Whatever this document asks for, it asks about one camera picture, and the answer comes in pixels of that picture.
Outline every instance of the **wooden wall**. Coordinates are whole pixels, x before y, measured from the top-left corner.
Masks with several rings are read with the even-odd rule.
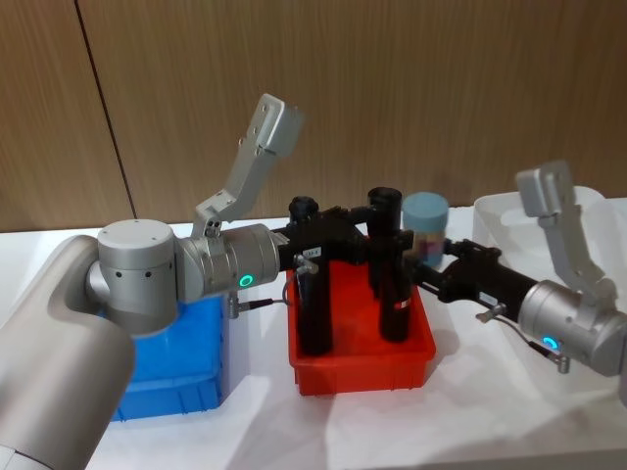
[[[376,185],[466,205],[552,159],[627,196],[626,1],[77,4],[139,216],[189,219],[263,92],[307,122],[253,215],[297,194],[356,205]]]
[[[0,231],[132,217],[72,0],[0,1]]]

